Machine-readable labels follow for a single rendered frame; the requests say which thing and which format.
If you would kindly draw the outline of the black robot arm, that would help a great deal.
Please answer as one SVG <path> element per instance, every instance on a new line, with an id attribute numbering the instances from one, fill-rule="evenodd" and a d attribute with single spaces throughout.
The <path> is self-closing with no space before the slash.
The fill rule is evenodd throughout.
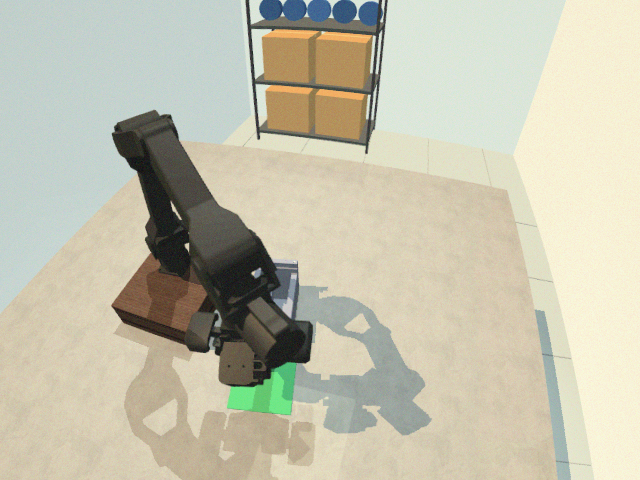
<path id="1" fill-rule="evenodd" d="M 271 298 L 280 283 L 261 238 L 216 202 L 181 145 L 172 115 L 151 110 L 114 129 L 119 155 L 139 176 L 150 216 L 145 242 L 161 264 L 159 273 L 182 277 L 191 264 L 221 319 L 242 337 L 219 335 L 220 383 L 264 385 L 271 369 L 302 349 L 305 334 Z M 260 268 L 264 275 L 255 278 Z"/>

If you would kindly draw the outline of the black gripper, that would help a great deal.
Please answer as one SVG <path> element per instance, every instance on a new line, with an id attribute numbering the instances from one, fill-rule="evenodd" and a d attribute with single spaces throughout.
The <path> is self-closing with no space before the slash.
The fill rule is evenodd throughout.
<path id="1" fill-rule="evenodd" d="M 242 337 L 238 334 L 235 326 L 228 325 L 222 319 L 221 327 L 214 327 L 215 322 L 218 321 L 217 313 L 206 313 L 204 311 L 195 312 L 189 322 L 187 331 L 185 332 L 184 343 L 189 351 L 207 353 L 210 350 L 210 337 L 215 338 L 212 346 L 215 347 L 215 354 L 220 356 L 222 351 L 219 335 L 227 335 L 235 340 L 240 340 Z M 305 341 L 302 349 L 289 360 L 289 363 L 303 363 L 307 364 L 310 360 L 313 325 L 308 321 L 296 321 L 295 324 L 304 332 Z"/>

